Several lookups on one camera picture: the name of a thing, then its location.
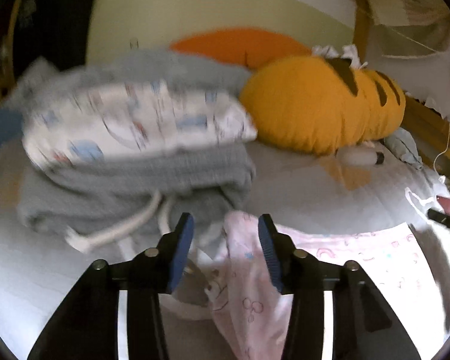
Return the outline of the folded grey drawstring pants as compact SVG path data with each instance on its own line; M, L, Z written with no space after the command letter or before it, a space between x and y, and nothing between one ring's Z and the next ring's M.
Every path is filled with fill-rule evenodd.
M136 50L110 64L67 72L39 60L19 81L13 98L23 111L25 128L52 100L82 89L164 80L173 92L216 89L238 100L250 76L244 67L210 58ZM165 233L184 211L194 215L204 236L249 196L254 165L245 148L248 142L47 169L29 159L17 212L27 227L57 233L83 253L121 239L138 242L148 233Z

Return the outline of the folded white cartoon print garment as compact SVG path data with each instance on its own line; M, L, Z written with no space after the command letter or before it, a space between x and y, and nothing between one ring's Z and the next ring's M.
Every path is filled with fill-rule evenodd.
M253 141L257 130L223 90L169 90L164 80L86 88L36 111L23 132L32 163L47 169L151 158Z

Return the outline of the pink cartoon print pants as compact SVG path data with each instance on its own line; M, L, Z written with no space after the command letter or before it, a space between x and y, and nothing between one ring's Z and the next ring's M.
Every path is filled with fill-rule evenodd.
M206 293L212 318L238 359L278 359L292 298L272 285L258 238L258 219L233 211L214 260ZM358 262L385 296L422 359L446 340L446 314L426 258L405 223L358 235L309 235L280 226L299 248L320 261Z

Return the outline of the yellow striped plush pillow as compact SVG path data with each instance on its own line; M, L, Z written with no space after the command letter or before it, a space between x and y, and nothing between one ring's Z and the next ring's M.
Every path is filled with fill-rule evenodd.
M291 56L252 74L240 93L260 141L316 156L397 130L407 98L383 72L345 58Z

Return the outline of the orange pillow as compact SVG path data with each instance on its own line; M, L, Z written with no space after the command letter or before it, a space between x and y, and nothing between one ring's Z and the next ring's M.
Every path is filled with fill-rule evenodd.
M240 65L249 70L256 70L277 59L312 54L309 47L292 37L262 28L224 28L199 33L172 43L169 49Z

